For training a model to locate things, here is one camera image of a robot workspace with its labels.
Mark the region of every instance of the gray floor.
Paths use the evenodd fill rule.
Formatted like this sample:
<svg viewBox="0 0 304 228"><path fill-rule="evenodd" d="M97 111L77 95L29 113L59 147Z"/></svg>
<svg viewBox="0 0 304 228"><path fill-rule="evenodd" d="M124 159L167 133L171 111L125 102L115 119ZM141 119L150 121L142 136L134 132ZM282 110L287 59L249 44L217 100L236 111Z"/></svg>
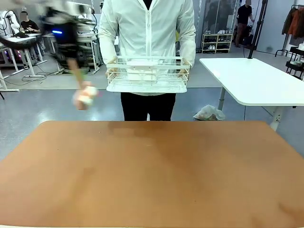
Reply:
<svg viewBox="0 0 304 228"><path fill-rule="evenodd" d="M118 93L102 91L88 111L77 111L71 102L72 90L23 90L4 93L0 100L0 160L12 151L40 123L48 120L123 120ZM172 120L193 121L193 115L205 105L217 106L219 88L192 88L177 96ZM244 106L229 94L224 113L228 121L243 121ZM278 133L304 155L303 141L304 107L287 108ZM262 107L247 107L246 120L271 122L272 117Z"/></svg>
<svg viewBox="0 0 304 228"><path fill-rule="evenodd" d="M245 56L247 57L249 54L249 50L245 49ZM216 79L207 71L206 68L200 63L200 58L243 58L244 50L242 48L231 49L230 53L222 53L222 54L197 54L196 63L191 70L190 81L188 82L188 88L216 88L220 87L220 84ZM261 61L264 61L278 69L283 71L286 70L285 64L286 61L289 60L287 57L265 54L261 52L255 52L253 55L254 58L257 58ZM48 62L34 67L35 73L44 71L44 72L55 72L57 71L57 65L54 60L50 57L46 57ZM1 70L3 75L8 75L12 73L12 70ZM97 88L106 89L107 87L107 79L105 78L106 67L102 66L100 70L92 75L89 73L86 76L86 79L91 81ZM21 81L24 75L30 74L29 70L21 72L17 75L7 78L8 82L14 83L14 85L7 83L7 87L9 89L77 89L77 83L75 77L72 75L57 75L57 76L48 76L47 79L43 81L36 81L26 85Z"/></svg>

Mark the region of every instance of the person in black shirt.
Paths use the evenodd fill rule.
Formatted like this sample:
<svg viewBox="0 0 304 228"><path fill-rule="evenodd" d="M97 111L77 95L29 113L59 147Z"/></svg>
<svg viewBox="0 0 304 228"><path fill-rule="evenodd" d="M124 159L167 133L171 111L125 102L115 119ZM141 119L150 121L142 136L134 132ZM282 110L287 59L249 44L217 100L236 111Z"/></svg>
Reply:
<svg viewBox="0 0 304 228"><path fill-rule="evenodd" d="M248 24L248 18L251 19L252 22L254 22L252 18L252 8L251 8L251 0L246 0L245 5L238 8L237 11L237 37L236 37L236 47L239 46L240 38L244 32L244 30L247 27Z"/></svg>
<svg viewBox="0 0 304 228"><path fill-rule="evenodd" d="M21 22L21 26L24 30L27 30L26 33L40 33L40 29L38 25L29 19L29 15L26 11L22 11L21 13L26 13L27 18L23 22Z"/></svg>
<svg viewBox="0 0 304 228"><path fill-rule="evenodd" d="M23 28L23 30L25 31L25 33L28 33L28 34L29 33L30 34L40 33L40 29L39 29L38 25L35 22L33 22L32 20L29 19L29 14L26 11L22 11L21 15L22 14L26 14L26 19L21 22L21 27ZM41 43L38 43L38 46L39 46L41 55L44 56L43 49L42 49L43 45ZM35 55L31 51L32 60L41 61L41 59L39 58L39 52L38 52L37 46L34 45L33 49L35 51Z"/></svg>

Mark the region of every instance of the white wire basket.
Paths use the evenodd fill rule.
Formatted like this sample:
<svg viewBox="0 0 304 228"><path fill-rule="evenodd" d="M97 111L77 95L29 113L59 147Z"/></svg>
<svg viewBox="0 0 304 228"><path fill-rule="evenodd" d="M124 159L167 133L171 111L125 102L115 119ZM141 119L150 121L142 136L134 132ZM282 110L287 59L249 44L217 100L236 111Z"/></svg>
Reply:
<svg viewBox="0 0 304 228"><path fill-rule="evenodd" d="M107 64L107 91L185 93L189 70L182 57L118 56L117 63Z"/></svg>

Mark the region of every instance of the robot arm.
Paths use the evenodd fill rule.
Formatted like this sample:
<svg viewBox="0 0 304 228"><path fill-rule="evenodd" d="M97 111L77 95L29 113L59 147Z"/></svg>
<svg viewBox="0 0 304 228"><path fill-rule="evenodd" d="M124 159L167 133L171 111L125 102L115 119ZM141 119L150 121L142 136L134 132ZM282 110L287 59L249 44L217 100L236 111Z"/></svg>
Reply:
<svg viewBox="0 0 304 228"><path fill-rule="evenodd" d="M11 10L5 10L2 12L0 16L0 25L3 26L4 30L6 30L8 34L11 33L10 29L8 29L9 25L14 34L19 32L20 24L17 21L15 13Z"/></svg>
<svg viewBox="0 0 304 228"><path fill-rule="evenodd" d="M17 22L16 15L13 11L8 12L11 20L11 29L14 31L15 34L19 33L20 24Z"/></svg>

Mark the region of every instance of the blue light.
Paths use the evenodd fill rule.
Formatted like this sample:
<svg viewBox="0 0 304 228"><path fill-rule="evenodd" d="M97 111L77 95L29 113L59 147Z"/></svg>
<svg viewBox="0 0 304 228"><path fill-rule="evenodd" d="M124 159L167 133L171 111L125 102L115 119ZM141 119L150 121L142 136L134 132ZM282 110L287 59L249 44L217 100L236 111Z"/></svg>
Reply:
<svg viewBox="0 0 304 228"><path fill-rule="evenodd" d="M56 31L56 30L53 30L52 33L62 34L61 31Z"/></svg>

